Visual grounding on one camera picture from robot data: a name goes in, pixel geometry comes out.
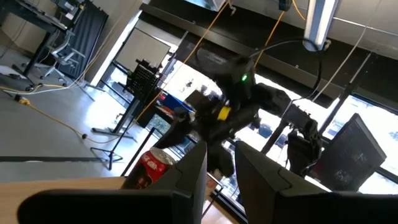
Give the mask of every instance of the white cable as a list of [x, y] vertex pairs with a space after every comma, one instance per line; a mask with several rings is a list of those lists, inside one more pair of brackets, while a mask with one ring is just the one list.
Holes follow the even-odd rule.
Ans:
[[313, 98], [313, 102], [326, 90], [326, 88], [328, 87], [328, 85], [330, 85], [331, 81], [336, 77], [337, 73], [340, 71], [340, 69], [343, 67], [343, 65], [347, 62], [347, 60], [349, 59], [349, 57], [351, 56], [351, 54], [353, 54], [354, 50], [357, 48], [359, 42], [362, 40], [366, 30], [368, 29], [374, 15], [376, 15], [377, 10], [379, 9], [380, 3], [382, 0], [379, 0], [379, 3], [376, 5], [376, 7], [374, 8], [374, 11], [372, 13], [372, 15], [369, 17], [361, 36], [359, 37], [358, 41], [356, 42], [356, 44], [354, 45], [353, 49], [351, 50], [351, 52], [347, 55], [347, 57], [344, 59], [343, 63], [337, 68], [336, 72], [331, 76], [331, 78], [329, 79], [328, 83], [318, 92], [318, 94]]
[[[104, 47], [105, 42], [106, 42], [106, 44], [108, 44], [108, 42], [109, 42], [109, 41], [108, 41], [109, 36], [110, 36], [111, 34], [112, 34], [112, 36], [114, 35], [114, 33], [113, 33], [114, 28], [115, 28], [116, 25], [120, 22], [120, 20], [122, 19], [122, 17], [123, 17], [126, 13], [128, 13], [128, 12], [130, 12], [130, 10], [128, 10], [128, 11], [126, 11], [124, 14], [121, 14], [121, 15], [120, 15], [119, 19], [118, 19], [118, 20], [116, 21], [116, 23], [112, 26], [110, 32], [109, 32], [109, 33], [107, 34], [107, 36], [105, 37], [103, 43], [102, 43], [101, 46], [99, 47], [99, 49], [98, 49], [97, 53], [95, 54], [95, 56], [93, 57], [93, 59], [92, 59], [89, 63], [87, 63], [86, 68], [85, 68], [84, 71], [79, 75], [79, 77], [76, 78], [75, 81], [73, 81], [73, 82], [72, 82], [70, 85], [68, 85], [67, 87], [65, 87], [65, 88], [58, 88], [58, 89], [51, 89], [51, 90], [44, 90], [44, 91], [37, 91], [37, 92], [33, 92], [33, 93], [17, 93], [17, 92], [9, 91], [9, 90], [4, 90], [4, 91], [6, 91], [6, 92], [8, 92], [8, 93], [18, 94], [18, 95], [35, 95], [35, 94], [39, 94], [39, 93], [48, 93], [48, 92], [51, 92], [51, 91], [59, 91], [59, 90], [65, 90], [65, 89], [71, 88], [72, 85], [74, 85], [83, 75], [86, 74], [87, 68], [88, 68], [92, 63], [94, 63], [94, 62], [97, 60], [97, 56], [98, 56], [98, 54], [99, 54], [100, 52], [102, 52], [102, 50], [103, 50], [102, 48]], [[84, 84], [84, 82], [82, 82], [81, 85], [78, 85], [78, 86], [73, 87], [73, 88], [81, 87], [83, 84]]]

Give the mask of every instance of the ceiling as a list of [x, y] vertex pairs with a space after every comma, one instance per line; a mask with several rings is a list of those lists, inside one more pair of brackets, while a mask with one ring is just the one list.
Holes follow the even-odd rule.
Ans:
[[[295, 2], [306, 17], [308, 0], [295, 0]], [[378, 2], [379, 0], [340, 0], [328, 37], [354, 45]], [[280, 15], [278, 0], [233, 0], [233, 4], [274, 19]], [[284, 14], [282, 21], [300, 28], [305, 27], [305, 21], [293, 5]], [[369, 27], [373, 29], [366, 30], [359, 47], [398, 59], [398, 1], [381, 0]]]

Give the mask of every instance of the desk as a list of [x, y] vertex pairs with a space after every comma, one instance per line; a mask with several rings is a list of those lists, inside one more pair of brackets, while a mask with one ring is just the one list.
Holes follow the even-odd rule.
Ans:
[[[39, 48], [36, 50], [25, 70], [22, 72], [25, 77], [28, 77], [33, 65], [37, 62], [40, 55], [46, 48], [51, 35], [57, 30], [60, 32], [66, 32], [68, 28], [58, 19], [46, 15], [43, 11], [38, 10], [32, 3], [25, 0], [0, 0], [0, 6], [2, 10], [11, 12], [27, 22], [30, 22], [47, 31], [47, 34], [45, 35], [42, 43], [39, 45]], [[20, 70], [16, 65], [13, 65], [12, 68]]]
[[[119, 189], [124, 177], [104, 177], [92, 179], [50, 180], [0, 184], [0, 223], [17, 224], [16, 212], [25, 198], [50, 189]], [[214, 204], [202, 223], [237, 223], [217, 204]]]

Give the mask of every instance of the chair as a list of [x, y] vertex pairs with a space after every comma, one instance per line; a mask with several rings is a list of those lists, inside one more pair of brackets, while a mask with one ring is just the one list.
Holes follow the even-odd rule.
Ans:
[[51, 73], [55, 72], [60, 76], [60, 81], [63, 80], [65, 81], [65, 83], [63, 83], [63, 86], [67, 86], [68, 81], [65, 79], [65, 75], [60, 72], [57, 69], [57, 65], [70, 65], [71, 67], [76, 67], [76, 65], [79, 64], [78, 61], [72, 59], [72, 57], [77, 54], [83, 58], [85, 58], [85, 55], [83, 55], [82, 53], [80, 53], [79, 51], [77, 51], [76, 49], [70, 48], [70, 53], [66, 53], [66, 47], [68, 47], [70, 38], [74, 36], [74, 34], [72, 32], [70, 32], [69, 30], [67, 31], [67, 34], [65, 36], [65, 41], [59, 45], [57, 48], [53, 48], [52, 46], [47, 46], [47, 48], [50, 50], [50, 53], [53, 55], [55, 62], [53, 65], [45, 65], [45, 64], [41, 64], [41, 63], [36, 63], [34, 65], [34, 67], [36, 68], [48, 68], [48, 70], [46, 71], [46, 73], [44, 75], [42, 75], [40, 77], [40, 79], [45, 79], [47, 76], [49, 76]]

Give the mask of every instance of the ceiling light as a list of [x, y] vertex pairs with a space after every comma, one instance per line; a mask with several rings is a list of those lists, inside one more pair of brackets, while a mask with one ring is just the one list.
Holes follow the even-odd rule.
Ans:
[[[319, 49], [323, 48], [326, 34], [335, 14], [338, 0], [309, 0], [304, 38], [314, 41]], [[309, 51], [316, 51], [308, 42], [303, 43]]]

